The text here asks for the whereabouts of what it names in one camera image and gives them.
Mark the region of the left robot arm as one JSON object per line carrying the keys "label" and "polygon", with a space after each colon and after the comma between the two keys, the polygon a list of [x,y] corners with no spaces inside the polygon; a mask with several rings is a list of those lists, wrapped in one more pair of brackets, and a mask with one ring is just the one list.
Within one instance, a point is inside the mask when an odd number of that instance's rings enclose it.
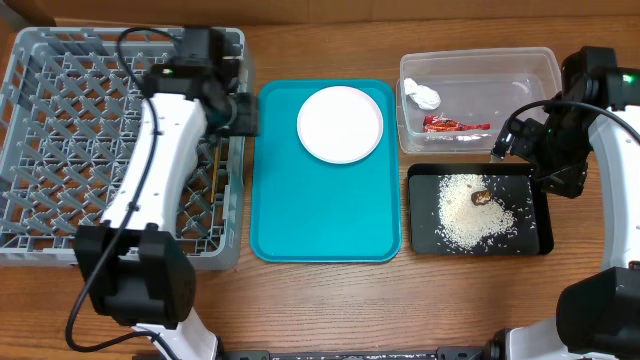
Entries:
{"label": "left robot arm", "polygon": [[84,287],[65,339],[77,352],[145,337],[166,359],[222,356],[194,308],[196,271],[176,241],[176,215],[200,140],[257,136],[258,99],[240,91],[241,63],[222,31],[189,26],[168,38],[176,54],[130,78],[143,105],[121,186],[99,224],[75,233]]}

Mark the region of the red snack wrapper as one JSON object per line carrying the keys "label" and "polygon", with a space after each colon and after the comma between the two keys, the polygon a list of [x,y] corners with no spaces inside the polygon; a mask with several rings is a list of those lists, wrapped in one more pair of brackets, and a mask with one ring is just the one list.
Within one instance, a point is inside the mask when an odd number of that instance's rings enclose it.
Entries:
{"label": "red snack wrapper", "polygon": [[423,122],[423,131],[425,133],[437,132],[458,132],[471,130],[489,130],[489,124],[466,125],[458,121],[443,117],[430,115],[426,116]]}

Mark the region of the white rice pile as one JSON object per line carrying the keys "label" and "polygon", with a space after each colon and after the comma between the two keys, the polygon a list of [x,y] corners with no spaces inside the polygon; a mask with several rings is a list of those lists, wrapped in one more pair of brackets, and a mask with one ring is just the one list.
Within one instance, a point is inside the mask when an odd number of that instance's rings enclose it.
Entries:
{"label": "white rice pile", "polygon": [[[475,206],[471,194],[489,190],[491,201]],[[452,252],[516,254],[537,244],[533,192],[526,175],[452,174],[438,177],[435,234]]]}

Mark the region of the wooden chopstick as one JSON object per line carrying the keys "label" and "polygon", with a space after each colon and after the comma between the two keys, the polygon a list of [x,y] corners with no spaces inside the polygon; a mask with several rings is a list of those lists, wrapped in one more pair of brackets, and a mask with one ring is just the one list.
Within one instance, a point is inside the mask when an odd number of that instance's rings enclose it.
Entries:
{"label": "wooden chopstick", "polygon": [[219,175],[220,175],[220,167],[221,167],[221,157],[222,157],[222,147],[223,147],[223,141],[221,138],[217,138],[217,142],[220,142],[220,161],[219,161],[219,169],[218,169],[218,175],[217,175],[217,188],[216,188],[216,193],[218,192],[218,188],[219,185],[221,183],[221,181],[219,180]]}
{"label": "wooden chopstick", "polygon": [[216,188],[217,188],[217,175],[219,169],[219,161],[220,161],[220,142],[217,142],[214,148],[214,162],[213,162],[213,172],[212,172],[212,185],[210,192],[210,200],[213,204],[215,201]]}

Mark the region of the white tissue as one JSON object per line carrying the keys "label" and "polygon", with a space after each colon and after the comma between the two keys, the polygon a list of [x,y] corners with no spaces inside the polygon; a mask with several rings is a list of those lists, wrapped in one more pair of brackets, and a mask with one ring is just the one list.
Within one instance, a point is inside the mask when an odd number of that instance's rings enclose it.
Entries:
{"label": "white tissue", "polygon": [[441,98],[437,91],[426,85],[420,85],[412,78],[403,81],[405,94],[422,110],[431,111],[441,104]]}

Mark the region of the large white plate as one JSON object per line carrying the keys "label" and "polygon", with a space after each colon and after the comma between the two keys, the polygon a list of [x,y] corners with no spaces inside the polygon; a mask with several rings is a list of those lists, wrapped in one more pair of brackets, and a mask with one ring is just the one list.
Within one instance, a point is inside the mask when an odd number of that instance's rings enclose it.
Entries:
{"label": "large white plate", "polygon": [[315,158],[350,164],[371,154],[384,133],[384,118],[373,98],[348,86],[313,93],[297,116],[297,134]]}

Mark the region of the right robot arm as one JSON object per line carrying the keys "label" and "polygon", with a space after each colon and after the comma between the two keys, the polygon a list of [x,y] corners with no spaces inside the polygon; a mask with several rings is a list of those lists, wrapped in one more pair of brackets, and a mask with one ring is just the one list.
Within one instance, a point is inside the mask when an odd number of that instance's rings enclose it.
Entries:
{"label": "right robot arm", "polygon": [[600,170],[605,220],[601,270],[562,291],[554,317],[498,332],[489,359],[636,359],[639,356],[639,72],[612,48],[584,46],[561,67],[562,89],[532,104],[544,122],[505,121],[491,151],[534,167],[542,191],[575,198],[588,157]]}

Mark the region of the brown food scrap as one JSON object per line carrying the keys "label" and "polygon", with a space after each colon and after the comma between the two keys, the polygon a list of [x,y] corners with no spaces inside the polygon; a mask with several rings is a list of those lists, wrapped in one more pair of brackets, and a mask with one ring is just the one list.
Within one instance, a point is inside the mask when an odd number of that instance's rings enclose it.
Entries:
{"label": "brown food scrap", "polygon": [[484,206],[488,204],[492,199],[492,194],[489,190],[480,190],[471,194],[471,202],[475,206]]}

